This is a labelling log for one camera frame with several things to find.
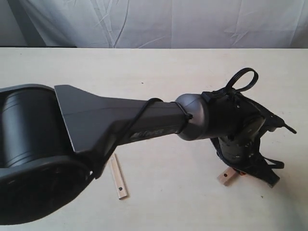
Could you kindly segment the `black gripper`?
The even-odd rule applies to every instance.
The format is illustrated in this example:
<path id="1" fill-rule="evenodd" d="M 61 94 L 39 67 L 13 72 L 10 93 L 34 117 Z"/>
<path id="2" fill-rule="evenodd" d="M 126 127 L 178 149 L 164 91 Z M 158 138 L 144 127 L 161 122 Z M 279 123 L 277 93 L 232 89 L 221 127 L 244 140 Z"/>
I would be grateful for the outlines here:
<path id="1" fill-rule="evenodd" d="M 217 156 L 240 176 L 249 175 L 267 183 L 271 188 L 280 180 L 273 171 L 283 169 L 283 162 L 264 157 L 260 153 L 260 138 L 240 145 L 222 138 L 212 138 Z"/>

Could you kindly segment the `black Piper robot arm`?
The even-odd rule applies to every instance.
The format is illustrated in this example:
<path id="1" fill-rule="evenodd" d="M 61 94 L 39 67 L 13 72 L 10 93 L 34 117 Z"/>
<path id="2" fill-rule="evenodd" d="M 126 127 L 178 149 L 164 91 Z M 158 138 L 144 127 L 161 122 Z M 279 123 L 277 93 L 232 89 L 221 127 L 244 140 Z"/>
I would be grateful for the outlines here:
<path id="1" fill-rule="evenodd" d="M 116 147 L 169 134 L 210 139 L 237 172 L 273 187 L 274 169 L 260 139 L 283 119 L 242 89 L 183 94 L 173 102 L 101 97 L 70 85 L 25 84 L 0 91 L 0 223 L 41 219 L 99 178 Z"/>

